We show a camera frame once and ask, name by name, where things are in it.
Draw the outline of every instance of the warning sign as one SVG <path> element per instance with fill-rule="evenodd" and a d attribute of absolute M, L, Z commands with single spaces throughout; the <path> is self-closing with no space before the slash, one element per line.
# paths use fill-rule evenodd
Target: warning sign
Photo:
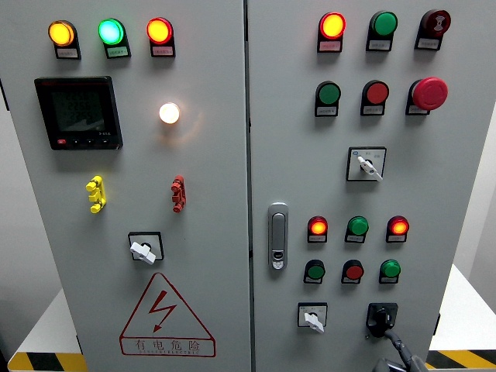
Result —
<path fill-rule="evenodd" d="M 155 273 L 119 337 L 124 355 L 215 357 L 215 339 L 171 282 Z"/>

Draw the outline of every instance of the orange indicator light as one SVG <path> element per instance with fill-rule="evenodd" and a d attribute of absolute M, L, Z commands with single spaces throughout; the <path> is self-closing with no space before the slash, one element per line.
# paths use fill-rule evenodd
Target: orange indicator light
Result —
<path fill-rule="evenodd" d="M 68 21 L 55 21 L 48 27 L 48 36 L 58 47 L 67 47 L 74 41 L 74 29 Z"/>
<path fill-rule="evenodd" d="M 155 44 L 165 44 L 172 37 L 172 25 L 165 18 L 154 18 L 146 26 L 148 37 Z"/>
<path fill-rule="evenodd" d="M 327 39 L 339 39 L 345 28 L 346 20 L 340 13 L 327 13 L 320 20 L 320 33 Z"/>

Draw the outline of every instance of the emergency stop button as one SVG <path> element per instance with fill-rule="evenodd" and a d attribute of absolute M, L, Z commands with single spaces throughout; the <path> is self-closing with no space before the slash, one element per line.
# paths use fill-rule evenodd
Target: emergency stop button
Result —
<path fill-rule="evenodd" d="M 426 77 L 410 87 L 406 115 L 428 115 L 448 98 L 448 85 L 439 77 Z"/>

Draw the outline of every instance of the red indicator light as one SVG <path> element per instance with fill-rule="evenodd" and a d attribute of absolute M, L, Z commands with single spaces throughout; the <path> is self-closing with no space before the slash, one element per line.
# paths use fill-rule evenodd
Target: red indicator light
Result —
<path fill-rule="evenodd" d="M 413 103 L 422 110 L 434 110 L 448 98 L 448 85 L 438 77 L 426 77 L 418 82 L 412 93 Z"/>
<path fill-rule="evenodd" d="M 172 25 L 165 18 L 151 19 L 146 26 L 148 37 L 155 44 L 165 44 L 172 37 Z"/>
<path fill-rule="evenodd" d="M 420 24 L 429 36 L 441 37 L 451 26 L 451 16 L 446 10 L 429 10 Z"/>
<path fill-rule="evenodd" d="M 346 20 L 340 13 L 327 13 L 320 20 L 320 33 L 327 39 L 339 39 L 346 28 Z"/>
<path fill-rule="evenodd" d="M 314 235 L 323 235 L 327 232 L 327 221 L 323 217 L 313 217 L 308 221 L 308 229 Z"/>
<path fill-rule="evenodd" d="M 393 235 L 404 235 L 410 229 L 410 225 L 405 217 L 397 215 L 389 220 L 387 228 Z"/>
<path fill-rule="evenodd" d="M 386 84 L 378 81 L 373 83 L 367 90 L 367 99 L 374 105 L 386 101 L 389 96 L 389 88 Z"/>

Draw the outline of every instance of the label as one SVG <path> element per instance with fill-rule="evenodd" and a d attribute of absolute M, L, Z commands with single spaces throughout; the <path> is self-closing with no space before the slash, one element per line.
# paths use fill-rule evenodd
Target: label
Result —
<path fill-rule="evenodd" d="M 384 113 L 384 107 L 382 106 L 364 106 L 363 113 L 365 115 L 382 115 Z"/>
<path fill-rule="evenodd" d="M 371 40 L 369 42 L 369 49 L 390 50 L 390 48 L 391 48 L 390 40 Z"/>
<path fill-rule="evenodd" d="M 129 51 L 126 46 L 118 46 L 116 48 L 108 48 L 107 54 L 109 57 L 125 57 L 129 56 Z"/>
<path fill-rule="evenodd" d="M 305 278 L 305 283 L 322 283 L 322 279 L 311 279 L 310 277 Z"/>
<path fill-rule="evenodd" d="M 325 243 L 326 238 L 325 238 L 325 236 L 312 236 L 312 235 L 310 235 L 308 237 L 308 241 L 309 242 L 324 242 Z"/>
<path fill-rule="evenodd" d="M 57 49 L 57 56 L 59 58 L 78 58 L 78 50 L 74 48 L 70 49 Z"/>
<path fill-rule="evenodd" d="M 382 277 L 381 278 L 381 283 L 398 283 L 398 278 L 397 277 Z"/>
<path fill-rule="evenodd" d="M 342 280 L 343 283 L 353 283 L 353 284 L 358 284 L 359 283 L 359 279 L 349 279 L 348 277 L 344 277 L 343 280 Z"/>
<path fill-rule="evenodd" d="M 436 39 L 418 39 L 418 48 L 424 49 L 438 49 L 439 48 L 439 40 Z"/>
<path fill-rule="evenodd" d="M 346 241 L 348 242 L 363 243 L 364 240 L 365 240 L 365 236 L 348 235 L 346 237 Z"/>
<path fill-rule="evenodd" d="M 400 235 L 400 236 L 391 235 L 387 238 L 387 241 L 388 242 L 404 242 L 404 241 L 406 241 L 406 236 L 404 236 L 404 235 Z"/>
<path fill-rule="evenodd" d="M 152 51 L 154 56 L 172 56 L 173 54 L 172 46 L 153 46 Z"/>
<path fill-rule="evenodd" d="M 327 116 L 336 116 L 337 110 L 336 107 L 318 107 L 317 115 L 327 115 Z"/>
<path fill-rule="evenodd" d="M 340 50 L 340 41 L 321 41 L 319 44 L 319 51 L 321 52 L 339 52 Z"/>
<path fill-rule="evenodd" d="M 425 114 L 427 115 L 429 112 L 427 110 L 422 110 L 421 108 L 415 106 L 415 105 L 411 105 L 409 108 L 408 108 L 408 114 Z"/>

